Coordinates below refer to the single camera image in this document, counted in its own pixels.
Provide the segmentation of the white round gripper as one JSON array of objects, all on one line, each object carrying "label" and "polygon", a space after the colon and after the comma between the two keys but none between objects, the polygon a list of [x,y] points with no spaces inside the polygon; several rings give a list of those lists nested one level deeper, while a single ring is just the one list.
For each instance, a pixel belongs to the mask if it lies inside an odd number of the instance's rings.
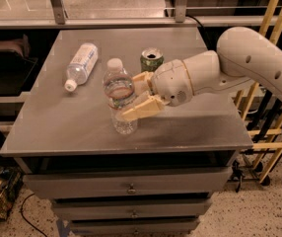
[{"label": "white round gripper", "polygon": [[140,96],[122,110],[120,117],[125,121],[155,116],[164,109],[165,104],[176,107],[193,97],[187,69],[178,59],[162,64],[154,73],[139,73],[132,80],[135,93]]}]

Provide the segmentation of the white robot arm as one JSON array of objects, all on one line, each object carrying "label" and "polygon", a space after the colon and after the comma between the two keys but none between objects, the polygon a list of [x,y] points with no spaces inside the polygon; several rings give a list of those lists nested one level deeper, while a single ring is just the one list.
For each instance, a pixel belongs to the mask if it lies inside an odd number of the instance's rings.
[{"label": "white robot arm", "polygon": [[239,91],[259,83],[282,102],[282,50],[258,32],[233,27],[214,50],[163,63],[133,77],[137,98],[122,113],[125,120],[152,117],[194,96]]}]

